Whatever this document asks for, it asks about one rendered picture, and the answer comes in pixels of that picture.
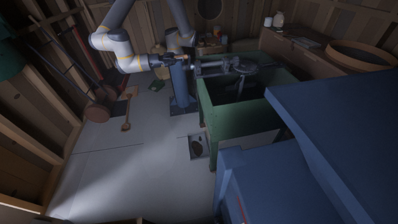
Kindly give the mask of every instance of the white cup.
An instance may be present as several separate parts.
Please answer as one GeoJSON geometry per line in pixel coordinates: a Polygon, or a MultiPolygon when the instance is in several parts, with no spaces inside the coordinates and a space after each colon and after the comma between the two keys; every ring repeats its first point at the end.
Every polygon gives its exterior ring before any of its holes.
{"type": "Polygon", "coordinates": [[[272,18],[271,17],[266,17],[265,18],[264,26],[265,27],[271,27],[272,26],[272,18]]]}

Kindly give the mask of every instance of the drawer handle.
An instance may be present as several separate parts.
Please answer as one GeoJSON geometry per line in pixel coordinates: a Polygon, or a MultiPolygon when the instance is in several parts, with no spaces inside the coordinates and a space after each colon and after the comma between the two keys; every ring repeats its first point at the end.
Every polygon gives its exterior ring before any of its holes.
{"type": "Polygon", "coordinates": [[[304,53],[304,55],[305,55],[306,57],[310,58],[311,60],[313,60],[314,62],[317,61],[317,59],[316,59],[315,57],[312,57],[312,55],[310,55],[310,54],[304,53]]]}
{"type": "Polygon", "coordinates": [[[278,39],[279,41],[283,41],[283,38],[282,38],[282,37],[279,37],[279,36],[274,35],[274,38],[278,39]]]}

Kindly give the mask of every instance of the wooden spoon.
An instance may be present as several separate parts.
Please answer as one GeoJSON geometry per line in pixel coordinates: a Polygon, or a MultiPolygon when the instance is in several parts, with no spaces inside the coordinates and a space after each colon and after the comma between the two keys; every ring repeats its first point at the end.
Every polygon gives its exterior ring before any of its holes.
{"type": "Polygon", "coordinates": [[[126,122],[122,125],[121,132],[128,132],[131,128],[131,124],[129,123],[129,110],[130,110],[130,100],[133,95],[128,93],[127,95],[127,111],[126,111],[126,122]]]}

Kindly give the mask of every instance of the gray tray on floor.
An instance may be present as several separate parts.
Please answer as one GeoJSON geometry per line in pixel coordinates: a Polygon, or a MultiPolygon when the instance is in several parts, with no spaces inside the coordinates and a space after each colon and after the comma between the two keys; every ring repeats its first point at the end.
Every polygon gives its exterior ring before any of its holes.
{"type": "Polygon", "coordinates": [[[190,156],[191,160],[209,157],[209,146],[207,144],[207,138],[206,138],[206,134],[204,132],[189,134],[188,135],[188,146],[189,146],[189,156],[190,156]],[[203,147],[203,152],[199,157],[193,152],[192,142],[194,142],[194,141],[197,141],[203,147]]]}
{"type": "Polygon", "coordinates": [[[292,41],[300,46],[303,46],[306,49],[314,49],[321,47],[319,43],[305,37],[292,38],[292,41]]]}

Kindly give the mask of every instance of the large plastic bottle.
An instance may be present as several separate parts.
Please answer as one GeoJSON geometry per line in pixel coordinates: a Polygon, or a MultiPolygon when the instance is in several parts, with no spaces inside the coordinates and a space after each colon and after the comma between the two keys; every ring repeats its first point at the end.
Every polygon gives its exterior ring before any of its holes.
{"type": "MultiPolygon", "coordinates": [[[[155,44],[155,46],[151,48],[152,54],[163,55],[166,51],[167,51],[167,49],[160,44],[155,44]]],[[[169,71],[168,67],[164,67],[162,65],[161,67],[156,67],[153,70],[155,71],[155,74],[159,78],[159,80],[170,79],[170,71],[169,71]]]]}
{"type": "Polygon", "coordinates": [[[274,20],[272,21],[272,26],[273,27],[283,27],[283,24],[285,23],[285,17],[284,17],[284,12],[277,10],[277,14],[274,16],[274,20]]]}

